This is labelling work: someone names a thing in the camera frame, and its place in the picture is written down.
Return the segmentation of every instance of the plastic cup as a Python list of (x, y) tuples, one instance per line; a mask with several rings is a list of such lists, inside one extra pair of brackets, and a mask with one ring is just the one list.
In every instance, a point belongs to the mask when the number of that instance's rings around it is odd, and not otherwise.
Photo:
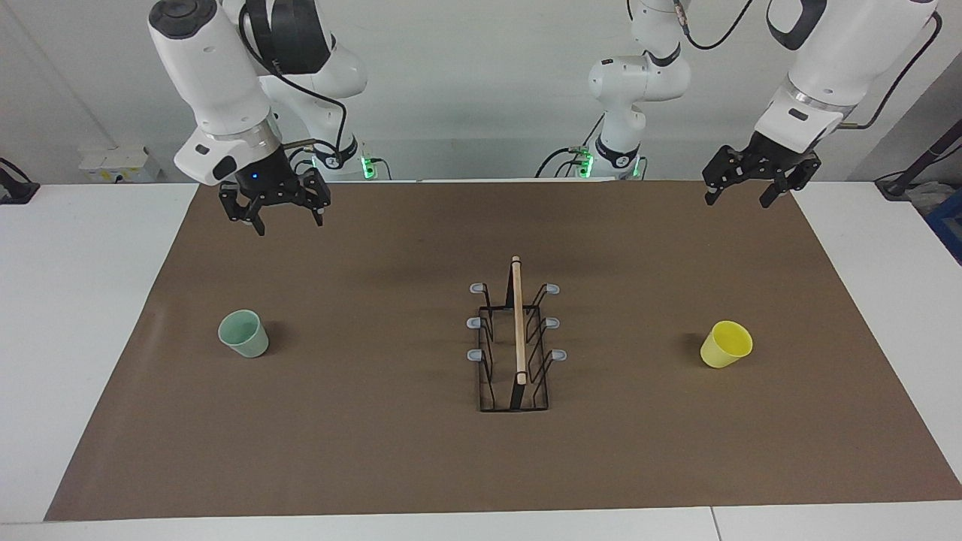
[(217, 337), (225, 346), (248, 359), (263, 355), (269, 344), (260, 316), (250, 310), (238, 310), (224, 318)]
[(753, 346), (747, 329), (735, 322), (719, 322), (701, 345), (701, 360), (712, 368), (724, 368), (747, 357)]

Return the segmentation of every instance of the black cable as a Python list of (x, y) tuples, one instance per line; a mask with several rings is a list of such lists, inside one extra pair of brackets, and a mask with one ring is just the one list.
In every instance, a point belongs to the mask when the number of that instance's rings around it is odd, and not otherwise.
[(313, 167), (313, 166), (314, 166), (314, 162), (312, 162), (311, 160), (301, 160), (300, 162), (297, 162), (297, 164), (295, 164), (294, 167), (293, 167), (293, 169), (294, 169), (294, 174), (297, 174), (297, 168), (298, 168), (298, 167), (301, 167), (301, 166), (311, 166), (311, 167)]
[(896, 77), (895, 82), (893, 82), (892, 86), (889, 87), (889, 91), (885, 92), (885, 97), (883, 97), (882, 102), (878, 104), (878, 109), (875, 110), (875, 114), (872, 115), (872, 119), (865, 124), (840, 124), (840, 130), (867, 130), (871, 128), (873, 124), (875, 124), (875, 121), (878, 120), (878, 116), (882, 114), (882, 110), (884, 110), (885, 106), (889, 103), (889, 98), (892, 97), (892, 94), (895, 93), (896, 89), (899, 87), (901, 80), (905, 77), (908, 71), (912, 69), (912, 66), (919, 61), (919, 58), (925, 54), (925, 51), (928, 50), (928, 47), (935, 42), (936, 38), (939, 37), (939, 33), (942, 32), (942, 16), (939, 15), (938, 12), (935, 12), (932, 14), (932, 18), (935, 19), (935, 30), (932, 32), (932, 37), (925, 42), (925, 45), (919, 49), (919, 52), (917, 52), (915, 56), (912, 57), (912, 60), (905, 65), (905, 68), (902, 69), (899, 77)]
[(31, 184), (34, 183), (34, 181), (30, 180), (30, 177), (27, 176), (27, 173), (23, 172), (23, 170), (21, 170), (20, 167), (17, 167), (13, 162), (10, 162), (10, 161), (7, 160), (6, 158), (0, 158), (0, 164), (3, 164), (3, 165), (5, 165), (5, 166), (9, 167), (10, 169), (12, 169), (13, 172), (15, 172), (16, 174), (22, 176), (22, 177), (23, 177), (23, 180), (26, 180), (27, 182), (29, 182), (29, 183), (31, 183)]
[(294, 161), (294, 158), (296, 158), (297, 155), (300, 154), (301, 152), (307, 152), (307, 153), (313, 154), (313, 152), (312, 152), (311, 150), (308, 150), (307, 148), (301, 147), (301, 148), (298, 148), (297, 150), (294, 150), (294, 151), (291, 153), (291, 155), (288, 156), (288, 161), (293, 162), (293, 161)]
[(335, 141), (334, 146), (331, 146), (331, 143), (325, 142), (325, 141), (319, 142), (319, 144), (323, 144), (324, 146), (330, 148), (330, 149), (334, 152), (334, 155), (338, 158), (338, 166), (337, 166), (337, 167), (331, 167), (331, 168), (333, 168), (333, 169), (343, 168), (343, 167), (344, 167), (344, 159), (343, 159), (343, 155), (341, 154), (341, 139), (342, 139), (343, 134), (344, 134), (344, 125), (345, 125), (346, 122), (347, 122), (347, 107), (344, 106), (343, 103), (341, 103), (340, 101), (338, 101), (338, 100), (336, 100), (336, 99), (329, 98), (329, 97), (327, 97), (327, 96), (318, 94), (317, 92), (314, 92), (314, 91), (312, 91), (312, 90), (307, 90), (307, 89), (305, 89), (304, 87), (301, 87), (300, 85), (296, 84), (295, 82), (293, 82), (293, 81), (291, 81), (290, 79), (288, 79), (287, 77), (285, 77), (283, 73), (281, 73), (281, 68), (280, 68), (280, 65), (279, 65), (279, 64), (269, 64), (269, 63), (265, 62), (265, 60), (264, 60), (263, 58), (261, 58), (260, 56), (258, 56), (257, 52), (254, 51), (253, 45), (250, 44), (250, 40), (247, 39), (247, 33), (244, 32), (244, 17), (245, 17), (246, 15), (248, 15), (248, 13), (247, 13), (247, 6), (244, 5), (243, 7), (240, 8), (240, 14), (239, 14), (239, 19), (240, 19), (240, 25), (239, 25), (240, 40), (243, 41), (243, 45), (244, 45), (244, 47), (247, 48), (247, 52), (250, 53), (250, 56), (254, 57), (254, 60), (256, 60), (257, 63), (261, 65), (261, 67), (263, 67), (264, 69), (266, 69), (268, 73), (270, 73), (270, 74), (273, 75), (274, 77), (277, 77), (278, 79), (280, 79), (284, 84), (288, 85), (289, 87), (291, 87), (291, 88), (293, 88), (293, 89), (296, 89), (296, 90), (300, 90), (300, 91), (308, 94), (308, 95), (311, 96), (311, 97), (314, 97), (314, 98), (319, 99), (319, 100), (321, 100), (321, 101), (325, 101), (325, 102), (330, 103), (331, 105), (334, 105), (334, 106), (339, 107), (339, 108), (341, 109), (341, 113), (342, 113), (342, 114), (341, 114), (341, 125), (338, 126), (338, 139)]
[[(598, 126), (601, 125), (601, 120), (604, 120), (604, 114), (602, 114), (601, 116), (598, 117), (598, 122), (595, 122), (595, 127), (592, 128), (592, 131), (588, 133), (588, 137), (586, 137), (585, 140), (584, 140), (584, 142), (581, 143), (581, 146), (587, 146), (587, 145), (588, 145), (588, 142), (592, 139), (592, 136), (593, 136), (593, 135), (595, 134), (595, 132), (598, 130)], [(572, 167), (573, 167), (573, 166), (568, 166), (568, 170), (565, 171), (565, 178), (568, 178), (568, 175), (571, 174), (571, 168), (572, 168)]]
[[(958, 146), (956, 146), (956, 147), (955, 147), (954, 149), (952, 149), (951, 151), (949, 151), (949, 152), (943, 154), (942, 156), (940, 156), (938, 159), (932, 160), (932, 163), (929, 164), (929, 165), (927, 165), (927, 166), (925, 166), (925, 168), (932, 167), (932, 166), (934, 166), (935, 164), (938, 164), (939, 162), (943, 162), (943, 161), (947, 160), (948, 158), (951, 157), (952, 154), (955, 154), (955, 153), (958, 152), (959, 150), (962, 150), (962, 144), (959, 144)], [(885, 180), (886, 178), (891, 178), (891, 177), (893, 177), (893, 176), (899, 176), (899, 175), (905, 173), (907, 170), (908, 170), (908, 169), (903, 169), (903, 170), (901, 170), (901, 171), (896, 171), (896, 172), (894, 172), (894, 173), (889, 173), (889, 174), (887, 174), (887, 175), (880, 176), (880, 177), (876, 178), (875, 180), (873, 180), (872, 182), (878, 182), (878, 181), (880, 181), (880, 180)]]
[(391, 164), (388, 163), (384, 158), (372, 158), (370, 160), (372, 164), (384, 164), (384, 167), (388, 170), (388, 180), (394, 180), (394, 175), (391, 174)]
[(565, 173), (565, 178), (568, 178), (568, 175), (571, 174), (571, 168), (574, 166), (577, 166), (578, 164), (580, 164), (578, 160), (571, 160), (570, 162), (564, 162), (563, 164), (558, 166), (558, 170), (554, 171), (554, 178), (558, 178), (558, 175), (561, 174), (561, 169), (564, 168), (565, 166), (568, 166), (568, 172)]
[(639, 161), (645, 160), (645, 168), (642, 170), (642, 181), (644, 181), (644, 180), (645, 180), (645, 175), (648, 174), (648, 158), (647, 158), (647, 156), (642, 156), (642, 157), (639, 158), (638, 160), (639, 160)]
[(541, 173), (544, 171), (544, 168), (551, 163), (551, 160), (554, 160), (556, 157), (561, 156), (565, 152), (568, 152), (569, 154), (576, 154), (576, 152), (573, 149), (568, 147), (559, 148), (555, 150), (554, 152), (551, 153), (550, 156), (544, 159), (544, 161), (542, 162), (542, 166), (538, 167), (538, 172), (535, 173), (535, 178), (541, 178)]
[(688, 42), (691, 43), (695, 49), (710, 51), (724, 43), (731, 36), (732, 32), (735, 32), (735, 29), (738, 28), (738, 25), (742, 23), (742, 19), (745, 18), (745, 13), (748, 13), (748, 8), (751, 6), (753, 1), (754, 0), (748, 0), (745, 2), (742, 12), (738, 14), (738, 18), (735, 19), (735, 22), (731, 23), (731, 27), (728, 28), (728, 32), (725, 32), (721, 39), (712, 43), (711, 45), (702, 45), (692, 38), (692, 31), (688, 27), (688, 17), (685, 15), (685, 8), (681, 5), (681, 0), (674, 0), (674, 5), (679, 9), (678, 22), (681, 24), (681, 30), (685, 33), (685, 37), (688, 38)]

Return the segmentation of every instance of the white table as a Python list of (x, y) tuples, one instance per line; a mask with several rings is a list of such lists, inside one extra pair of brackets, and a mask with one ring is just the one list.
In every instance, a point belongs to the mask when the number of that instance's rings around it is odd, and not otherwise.
[[(0, 207), (0, 540), (962, 539), (962, 502), (38, 524), (195, 189), (47, 186)], [(816, 183), (797, 199), (962, 477), (962, 268), (870, 184)]]

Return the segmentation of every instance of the wooden dowel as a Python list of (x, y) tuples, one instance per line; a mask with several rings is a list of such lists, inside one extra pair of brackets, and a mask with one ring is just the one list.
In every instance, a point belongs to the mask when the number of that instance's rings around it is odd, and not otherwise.
[(515, 289), (515, 356), (518, 361), (518, 385), (528, 384), (527, 354), (525, 354), (524, 332), (524, 293), (521, 291), (521, 258), (517, 255), (511, 260), (511, 274), (514, 276)]

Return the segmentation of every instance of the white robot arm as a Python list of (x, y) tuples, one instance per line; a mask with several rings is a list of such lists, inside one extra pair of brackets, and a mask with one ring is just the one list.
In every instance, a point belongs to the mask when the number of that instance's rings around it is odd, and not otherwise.
[(723, 146), (703, 171), (709, 205), (749, 178), (774, 182), (769, 207), (801, 190), (821, 165), (814, 148), (840, 127), (933, 17), (937, 0), (771, 0), (769, 29), (795, 65), (755, 125), (748, 147)]
[(591, 146), (596, 176), (627, 176), (638, 160), (646, 127), (640, 104), (681, 97), (692, 80), (692, 70), (681, 58), (683, 36), (672, 1), (632, 3), (631, 33), (643, 54), (602, 60), (590, 75), (592, 94), (604, 107), (604, 126)]
[[(219, 184), (228, 217), (261, 235), (260, 209), (276, 204), (309, 208), (322, 225), (330, 192), (318, 169), (301, 175), (291, 169), (270, 98), (301, 116), (315, 139), (308, 143), (326, 148), (318, 151), (326, 169), (345, 170), (359, 145), (334, 98), (360, 93), (367, 74), (322, 27), (316, 1), (161, 0), (150, 12), (149, 30), (197, 122), (174, 158), (177, 167), (199, 182)], [(251, 55), (258, 55), (256, 68)], [(259, 70), (266, 75), (259, 78)], [(274, 76), (281, 72), (290, 84)], [(248, 199), (245, 205), (238, 194)]]

